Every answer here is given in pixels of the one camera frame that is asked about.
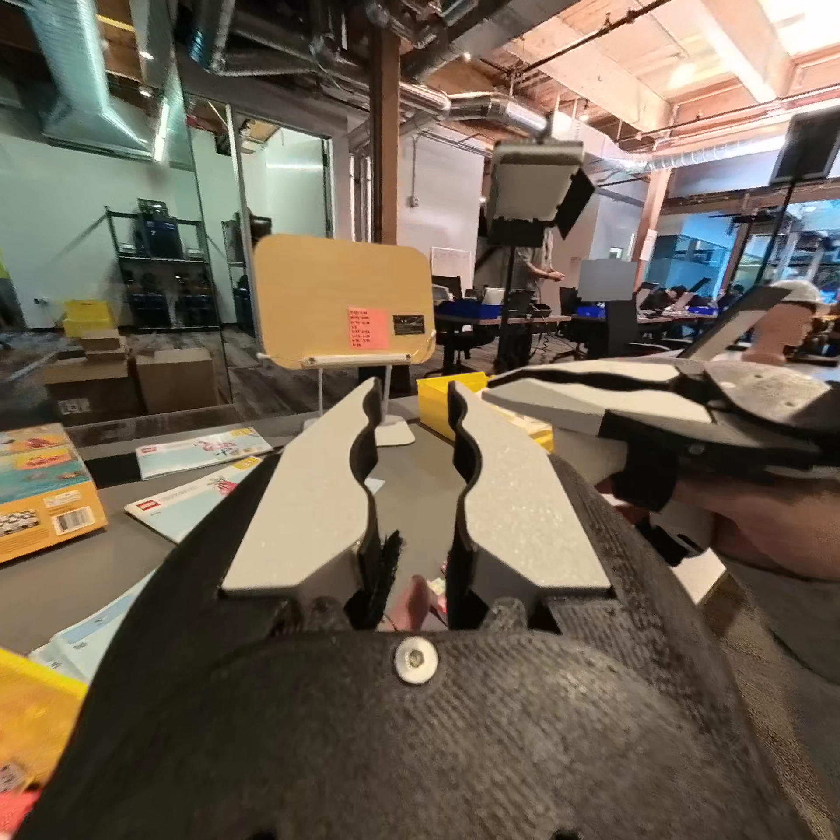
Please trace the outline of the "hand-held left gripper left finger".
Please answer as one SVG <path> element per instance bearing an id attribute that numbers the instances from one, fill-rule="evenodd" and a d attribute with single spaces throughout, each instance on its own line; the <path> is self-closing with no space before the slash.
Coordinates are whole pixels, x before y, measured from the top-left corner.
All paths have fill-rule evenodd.
<path id="1" fill-rule="evenodd" d="M 384 418 L 377 379 L 358 385 L 280 453 L 221 584 L 226 595 L 278 595 L 305 612 L 331 599 L 355 629 L 376 629 L 403 552 L 380 531 L 367 480 Z"/>

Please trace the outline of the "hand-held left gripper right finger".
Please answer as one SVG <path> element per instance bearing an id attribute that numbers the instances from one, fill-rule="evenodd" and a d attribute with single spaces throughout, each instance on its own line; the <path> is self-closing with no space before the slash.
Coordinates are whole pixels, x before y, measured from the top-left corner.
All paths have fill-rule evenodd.
<path id="1" fill-rule="evenodd" d="M 548 599 L 609 596 L 612 583 L 550 454 L 455 381 L 448 422 L 464 481 L 448 554 L 448 628 L 477 629 L 501 599 L 531 619 Z"/>

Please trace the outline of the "yellow brick storage bin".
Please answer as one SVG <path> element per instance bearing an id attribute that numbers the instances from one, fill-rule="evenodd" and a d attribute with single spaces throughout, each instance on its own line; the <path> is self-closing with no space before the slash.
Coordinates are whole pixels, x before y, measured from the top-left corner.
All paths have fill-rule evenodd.
<path id="1" fill-rule="evenodd" d="M 42 794 L 76 726 L 88 686 L 1 650 L 1 766 L 16 763 Z"/>

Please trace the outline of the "black office chair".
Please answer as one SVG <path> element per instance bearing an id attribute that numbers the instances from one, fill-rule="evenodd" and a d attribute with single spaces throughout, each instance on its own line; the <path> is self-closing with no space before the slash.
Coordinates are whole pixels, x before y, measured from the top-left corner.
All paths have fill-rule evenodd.
<path id="1" fill-rule="evenodd" d="M 605 303 L 607 359 L 641 358 L 669 351 L 663 345 L 642 341 L 633 300 Z"/>

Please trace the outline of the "silver laptop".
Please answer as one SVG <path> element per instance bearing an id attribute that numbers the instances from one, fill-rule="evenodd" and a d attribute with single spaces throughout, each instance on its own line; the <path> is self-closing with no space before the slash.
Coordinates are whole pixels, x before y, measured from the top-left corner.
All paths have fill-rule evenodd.
<path id="1" fill-rule="evenodd" d="M 710 330 L 680 351 L 675 358 L 697 362 L 712 361 L 750 331 L 769 310 L 786 299 L 789 293 L 788 289 L 781 287 L 753 288 L 720 315 Z"/>

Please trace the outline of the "black light stand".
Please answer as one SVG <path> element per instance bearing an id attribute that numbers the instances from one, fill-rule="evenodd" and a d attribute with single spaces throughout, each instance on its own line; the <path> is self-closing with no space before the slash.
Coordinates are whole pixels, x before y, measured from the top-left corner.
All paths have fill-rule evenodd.
<path id="1" fill-rule="evenodd" d="M 486 203 L 486 234 L 488 245 L 507 251 L 507 268 L 502 293 L 502 314 L 510 319 L 521 318 L 519 310 L 522 305 L 530 306 L 532 294 L 527 290 L 513 290 L 511 288 L 513 262 L 517 248 L 535 247 L 542 243 L 545 228 L 554 227 L 555 233 L 564 238 L 576 223 L 586 204 L 594 192 L 594 187 L 583 173 L 582 166 L 575 173 L 570 189 L 563 199 L 554 220 L 548 223 L 526 223 L 498 221 L 491 227 L 487 223 Z"/>

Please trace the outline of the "thin closed instruction booklet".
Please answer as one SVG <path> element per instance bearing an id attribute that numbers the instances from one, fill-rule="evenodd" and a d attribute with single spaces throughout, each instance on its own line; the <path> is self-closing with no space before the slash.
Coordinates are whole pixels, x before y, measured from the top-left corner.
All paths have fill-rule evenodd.
<path id="1" fill-rule="evenodd" d="M 262 456 L 273 447 L 252 427 L 205 433 L 135 450 L 141 480 Z"/>

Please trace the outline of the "blue storage bin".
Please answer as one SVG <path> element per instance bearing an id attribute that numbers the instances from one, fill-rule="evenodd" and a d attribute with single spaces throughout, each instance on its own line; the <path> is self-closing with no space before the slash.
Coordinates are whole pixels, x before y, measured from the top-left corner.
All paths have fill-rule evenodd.
<path id="1" fill-rule="evenodd" d="M 485 304 L 475 299 L 443 301 L 435 308 L 435 317 L 467 319 L 470 321 L 495 321 L 501 318 L 501 304 Z"/>

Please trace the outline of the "cardboard box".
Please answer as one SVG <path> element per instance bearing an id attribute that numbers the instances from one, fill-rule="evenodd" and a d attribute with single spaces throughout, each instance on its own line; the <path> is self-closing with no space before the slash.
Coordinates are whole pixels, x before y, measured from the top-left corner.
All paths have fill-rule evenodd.
<path id="1" fill-rule="evenodd" d="M 134 362 L 147 414 L 219 405 L 214 362 L 205 348 L 138 353 Z"/>
<path id="2" fill-rule="evenodd" d="M 65 426 L 106 423 L 143 413 L 126 360 L 58 360 L 43 368 L 42 377 L 58 422 Z"/>

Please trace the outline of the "white softbox light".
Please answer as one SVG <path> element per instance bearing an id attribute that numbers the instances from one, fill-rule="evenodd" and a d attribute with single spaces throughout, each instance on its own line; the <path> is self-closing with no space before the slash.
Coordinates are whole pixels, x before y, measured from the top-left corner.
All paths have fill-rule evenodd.
<path id="1" fill-rule="evenodd" d="M 584 158 L 580 140 L 498 142 L 490 159 L 488 226 L 554 220 Z"/>

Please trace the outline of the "wooden book stand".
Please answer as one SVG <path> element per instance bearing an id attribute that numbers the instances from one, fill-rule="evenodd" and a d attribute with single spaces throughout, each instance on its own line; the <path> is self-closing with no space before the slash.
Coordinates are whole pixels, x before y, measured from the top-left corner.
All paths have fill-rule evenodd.
<path id="1" fill-rule="evenodd" d="M 332 369 L 383 368 L 379 448 L 415 441 L 407 421 L 389 410 L 392 374 L 426 362 L 436 346 L 433 283 L 414 248 L 273 234 L 253 256 L 252 302 L 260 358 L 289 371 L 317 372 L 318 417 L 324 414 L 323 375 Z M 387 312 L 390 347 L 350 347 L 348 308 Z"/>

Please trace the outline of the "black panel light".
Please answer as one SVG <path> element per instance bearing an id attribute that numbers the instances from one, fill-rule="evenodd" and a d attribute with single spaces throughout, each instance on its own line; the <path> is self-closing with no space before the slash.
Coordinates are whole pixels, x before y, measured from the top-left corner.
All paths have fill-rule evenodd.
<path id="1" fill-rule="evenodd" d="M 784 199 L 776 212 L 770 242 L 763 254 L 755 284 L 765 285 L 768 264 L 795 188 L 827 178 L 839 147 L 839 107 L 795 115 L 788 126 L 769 186 L 783 187 Z"/>

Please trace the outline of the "metal storage shelf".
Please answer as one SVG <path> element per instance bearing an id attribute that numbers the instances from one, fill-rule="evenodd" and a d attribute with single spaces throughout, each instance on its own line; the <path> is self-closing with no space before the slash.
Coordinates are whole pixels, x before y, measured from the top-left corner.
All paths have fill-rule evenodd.
<path id="1" fill-rule="evenodd" d="M 135 333 L 218 332 L 222 322 L 203 221 L 162 200 L 104 207 L 122 307 Z"/>

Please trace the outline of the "small yellow bin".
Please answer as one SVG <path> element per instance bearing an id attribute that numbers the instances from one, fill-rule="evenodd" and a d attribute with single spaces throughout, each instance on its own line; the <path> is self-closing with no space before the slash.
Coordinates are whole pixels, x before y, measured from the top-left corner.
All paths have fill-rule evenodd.
<path id="1" fill-rule="evenodd" d="M 61 328 L 68 338 L 118 329 L 112 306 L 105 300 L 66 300 L 63 307 Z"/>

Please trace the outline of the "silver ventilation duct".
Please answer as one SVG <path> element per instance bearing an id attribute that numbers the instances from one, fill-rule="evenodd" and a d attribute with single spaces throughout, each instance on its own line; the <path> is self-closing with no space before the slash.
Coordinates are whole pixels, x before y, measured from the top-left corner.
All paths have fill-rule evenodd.
<path id="1" fill-rule="evenodd" d="M 154 132 L 145 112 L 110 92 L 96 3 L 33 1 L 25 15 L 57 91 L 42 116 L 45 137 L 83 150 L 149 160 Z"/>
<path id="2" fill-rule="evenodd" d="M 468 91 L 447 94 L 436 89 L 401 82 L 400 103 L 413 112 L 400 134 L 418 133 L 433 123 L 483 121 L 522 132 L 536 139 L 550 135 L 551 119 L 516 99 L 497 91 Z"/>

